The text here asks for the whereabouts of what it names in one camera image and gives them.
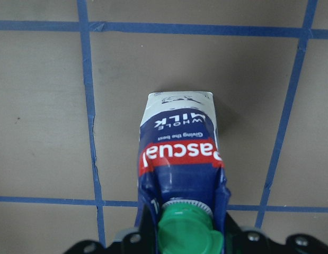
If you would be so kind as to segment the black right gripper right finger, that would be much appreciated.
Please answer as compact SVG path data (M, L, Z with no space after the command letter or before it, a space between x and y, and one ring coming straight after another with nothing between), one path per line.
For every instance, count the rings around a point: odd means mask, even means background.
M231 217L231 215L227 212L225 216L225 233L226 234L240 234L242 232L239 225L235 222L235 220Z

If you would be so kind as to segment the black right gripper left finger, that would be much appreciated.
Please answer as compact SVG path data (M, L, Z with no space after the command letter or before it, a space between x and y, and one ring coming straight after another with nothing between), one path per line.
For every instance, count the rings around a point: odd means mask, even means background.
M155 240L155 221L153 220L152 211L145 204L138 207L135 219L135 227L141 235L148 240Z

